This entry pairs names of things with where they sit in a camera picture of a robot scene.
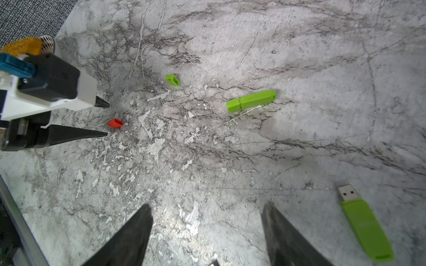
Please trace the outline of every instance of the green plastic cap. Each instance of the green plastic cap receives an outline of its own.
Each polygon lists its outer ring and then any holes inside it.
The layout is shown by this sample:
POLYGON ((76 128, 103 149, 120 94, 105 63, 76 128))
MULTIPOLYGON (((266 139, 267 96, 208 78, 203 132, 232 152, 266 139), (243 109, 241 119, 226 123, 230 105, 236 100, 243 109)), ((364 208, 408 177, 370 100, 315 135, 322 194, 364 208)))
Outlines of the green plastic cap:
POLYGON ((256 107, 273 102, 276 99, 276 91, 263 91, 243 96, 226 103, 229 112, 235 112, 246 108, 256 107))
POLYGON ((241 110, 239 99, 234 99, 232 101, 227 102, 226 108, 228 108, 228 111, 230 111, 231 113, 241 110))
POLYGON ((166 75, 166 81, 172 86, 179 86, 181 84, 175 75, 166 75))

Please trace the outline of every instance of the blue plastic part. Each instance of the blue plastic part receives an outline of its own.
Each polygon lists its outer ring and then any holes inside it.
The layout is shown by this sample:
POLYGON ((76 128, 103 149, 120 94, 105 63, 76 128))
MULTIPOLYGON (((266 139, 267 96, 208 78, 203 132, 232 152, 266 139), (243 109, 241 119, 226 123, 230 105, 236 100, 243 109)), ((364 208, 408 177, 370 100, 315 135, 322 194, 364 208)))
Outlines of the blue plastic part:
POLYGON ((0 70, 17 77, 32 77, 35 73, 35 66, 19 60, 13 55, 0 53, 0 70))

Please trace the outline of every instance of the usb connector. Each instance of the usb connector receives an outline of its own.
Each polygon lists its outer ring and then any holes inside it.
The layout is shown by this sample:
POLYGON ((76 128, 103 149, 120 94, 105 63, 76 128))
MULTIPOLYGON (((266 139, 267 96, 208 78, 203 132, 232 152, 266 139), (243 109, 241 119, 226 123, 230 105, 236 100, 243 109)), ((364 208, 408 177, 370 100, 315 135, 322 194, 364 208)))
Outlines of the usb connector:
POLYGON ((358 194, 355 192, 355 189, 351 185, 341 186, 337 188, 339 196, 343 201, 356 200, 359 198, 358 194))

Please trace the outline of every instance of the gray marble countertop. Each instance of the gray marble countertop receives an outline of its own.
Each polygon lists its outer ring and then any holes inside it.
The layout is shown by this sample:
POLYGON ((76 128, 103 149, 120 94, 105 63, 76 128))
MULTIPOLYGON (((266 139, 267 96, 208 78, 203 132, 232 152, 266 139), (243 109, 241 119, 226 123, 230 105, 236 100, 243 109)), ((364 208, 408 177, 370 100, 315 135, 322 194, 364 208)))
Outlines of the gray marble countertop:
POLYGON ((336 266, 370 266, 340 209, 343 178, 381 222, 391 265, 424 265, 425 13, 414 0, 81 0, 57 40, 111 108, 52 123, 109 135, 2 152, 0 174, 51 265, 82 264, 149 203, 144 265, 266 266, 271 200, 336 266), (266 89, 273 103, 227 112, 266 89))

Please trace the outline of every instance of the gray fabric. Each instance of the gray fabric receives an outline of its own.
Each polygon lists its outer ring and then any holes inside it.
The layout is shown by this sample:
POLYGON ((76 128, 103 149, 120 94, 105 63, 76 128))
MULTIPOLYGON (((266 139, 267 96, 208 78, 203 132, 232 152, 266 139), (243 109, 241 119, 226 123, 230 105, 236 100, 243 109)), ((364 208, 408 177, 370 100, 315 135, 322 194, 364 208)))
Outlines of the gray fabric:
POLYGON ((0 0, 0 47, 25 37, 55 36, 77 0, 0 0))

